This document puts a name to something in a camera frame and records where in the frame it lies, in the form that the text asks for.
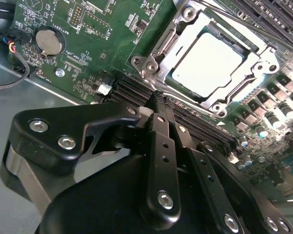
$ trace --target screw hole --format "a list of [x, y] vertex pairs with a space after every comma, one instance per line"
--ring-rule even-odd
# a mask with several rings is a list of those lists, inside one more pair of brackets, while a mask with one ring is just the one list
[[166, 158], [165, 156], [162, 157], [162, 160], [163, 160], [165, 163], [168, 163], [168, 162], [169, 162], [169, 159]]
[[276, 65], [272, 65], [272, 66], [269, 67], [269, 71], [274, 72], [275, 70], [277, 70]]
[[140, 60], [138, 58], [135, 58], [134, 61], [133, 61], [133, 63], [135, 65], [139, 65], [140, 64]]
[[211, 177], [210, 175], [208, 175], [207, 178], [210, 180], [210, 182], [214, 182], [215, 181], [214, 178]]
[[204, 166], [206, 166], [207, 164], [206, 164], [206, 162], [204, 161], [204, 160], [200, 160], [200, 162], [204, 165]]

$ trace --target silver screw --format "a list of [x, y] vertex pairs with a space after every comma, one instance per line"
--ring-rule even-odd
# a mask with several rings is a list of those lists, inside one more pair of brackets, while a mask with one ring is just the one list
[[131, 114], [133, 114], [133, 115], [135, 115], [135, 114], [136, 114], [136, 111], [135, 111], [135, 110], [133, 110], [133, 109], [130, 109], [130, 108], [128, 108], [128, 112], [129, 112], [129, 113], [131, 113]]
[[156, 72], [158, 69], [158, 64], [156, 62], [149, 62], [146, 68], [151, 72]]
[[49, 126], [46, 122], [42, 120], [34, 120], [29, 123], [29, 127], [31, 130], [37, 133], [43, 133], [48, 130]]
[[76, 146], [76, 142], [69, 136], [62, 136], [58, 139], [58, 145], [63, 149], [71, 150]]
[[158, 194], [158, 202], [167, 210], [172, 209], [174, 206], [172, 198], [165, 192], [160, 192]]
[[57, 77], [63, 77], [63, 76], [65, 76], [65, 71], [61, 68], [57, 68], [57, 69], [55, 69], [55, 75]]
[[158, 116], [157, 119], [158, 119], [159, 121], [161, 121], [161, 122], [165, 122], [165, 120], [164, 120], [163, 117], [161, 117], [161, 116]]
[[226, 214], [224, 217], [225, 223], [230, 228], [230, 230], [234, 233], [237, 233], [239, 231], [239, 226], [237, 222], [229, 215]]
[[205, 145], [205, 147], [206, 147], [209, 151], [213, 152], [213, 148], [212, 148], [210, 145]]
[[187, 7], [184, 10], [183, 15], [186, 21], [194, 20], [194, 18], [196, 17], [196, 10], [193, 7]]
[[180, 129], [181, 132], [185, 133], [186, 129], [183, 126], [178, 126], [178, 128]]
[[273, 229], [275, 232], [277, 232], [279, 230], [278, 226], [276, 225], [276, 223], [269, 217], [266, 218], [266, 223], [267, 225]]
[[289, 231], [290, 231], [289, 227], [286, 225], [285, 222], [283, 222], [282, 219], [278, 219], [278, 222], [279, 222], [280, 226], [281, 226], [286, 232], [289, 232]]

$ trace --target black metal arm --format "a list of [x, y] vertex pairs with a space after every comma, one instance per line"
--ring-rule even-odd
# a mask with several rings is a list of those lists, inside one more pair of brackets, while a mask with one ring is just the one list
[[[118, 148], [131, 153], [75, 184], [85, 152]], [[2, 176], [4, 169], [13, 175]], [[155, 97], [139, 109], [121, 102], [17, 114], [1, 177], [36, 204], [41, 234], [293, 234], [216, 146], [196, 146]]]

